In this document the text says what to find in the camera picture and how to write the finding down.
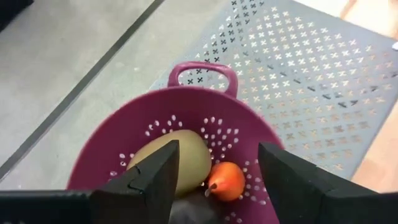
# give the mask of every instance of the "dark object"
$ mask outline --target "dark object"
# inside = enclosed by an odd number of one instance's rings
[[[178,141],[170,141],[98,190],[1,192],[0,223],[166,224],[178,162]]]
[[[378,194],[277,146],[259,145],[262,178],[281,224],[398,223],[398,194]]]
[[[221,224],[222,203],[212,195],[206,197],[205,190],[199,188],[174,201],[169,224]]]
[[[0,31],[2,31],[18,13],[32,3],[33,0],[0,0]]]

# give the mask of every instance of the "colander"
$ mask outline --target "colander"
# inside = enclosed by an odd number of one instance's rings
[[[181,86],[180,73],[196,68],[226,76],[226,91]],[[278,223],[262,182],[257,149],[259,142],[283,147],[270,126],[236,99],[237,92],[236,74],[224,65],[178,64],[167,88],[131,100],[99,126],[81,151],[67,188],[95,189],[122,174],[134,153],[151,140],[190,129],[206,140],[213,163],[231,161],[245,173],[245,191],[239,200],[226,205],[224,219],[231,223]]]

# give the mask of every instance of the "floor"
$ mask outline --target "floor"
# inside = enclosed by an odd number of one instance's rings
[[[329,1],[322,4],[317,0],[297,1],[336,17],[341,16],[348,3],[348,0],[333,4]],[[0,164],[151,2],[36,0],[0,33]],[[394,37],[397,35],[397,9],[387,1],[374,2],[356,1],[344,15],[345,19]],[[10,178],[1,183],[0,189],[64,188],[71,169],[69,161],[76,159],[78,149],[89,133],[127,100],[144,93],[196,40],[206,23],[226,3],[228,0],[166,0],[109,66],[98,74],[84,95],[57,121],[51,132],[34,146]],[[367,20],[365,12],[371,10],[381,15],[379,23]],[[131,52],[137,52],[136,56],[132,58]],[[118,88],[126,82],[131,83],[130,90]],[[63,158],[61,164],[55,166],[59,158]],[[36,175],[24,175],[27,169]]]

